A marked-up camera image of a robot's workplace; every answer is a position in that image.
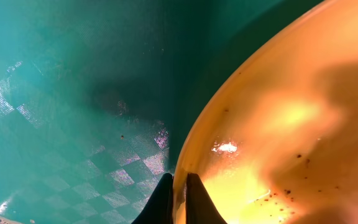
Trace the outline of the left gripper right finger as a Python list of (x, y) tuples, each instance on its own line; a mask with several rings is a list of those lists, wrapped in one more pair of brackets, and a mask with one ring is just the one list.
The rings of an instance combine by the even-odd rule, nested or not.
[(186, 224), (227, 224), (214, 206), (198, 174), (186, 178)]

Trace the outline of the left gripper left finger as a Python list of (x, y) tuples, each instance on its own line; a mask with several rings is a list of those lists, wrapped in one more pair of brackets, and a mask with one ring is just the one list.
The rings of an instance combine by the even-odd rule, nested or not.
[(166, 173), (132, 224), (172, 224), (173, 176)]

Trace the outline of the yellow plate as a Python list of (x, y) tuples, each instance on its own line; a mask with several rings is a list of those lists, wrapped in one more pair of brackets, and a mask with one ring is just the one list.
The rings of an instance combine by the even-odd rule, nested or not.
[(323, 1), (248, 58), (193, 125), (174, 175), (198, 174), (226, 223), (358, 223), (358, 1)]

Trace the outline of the teal plastic tray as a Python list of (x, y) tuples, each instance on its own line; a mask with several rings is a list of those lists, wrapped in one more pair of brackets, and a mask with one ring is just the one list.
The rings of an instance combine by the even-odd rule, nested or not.
[(238, 66), (317, 1), (0, 1), (0, 223), (131, 223)]

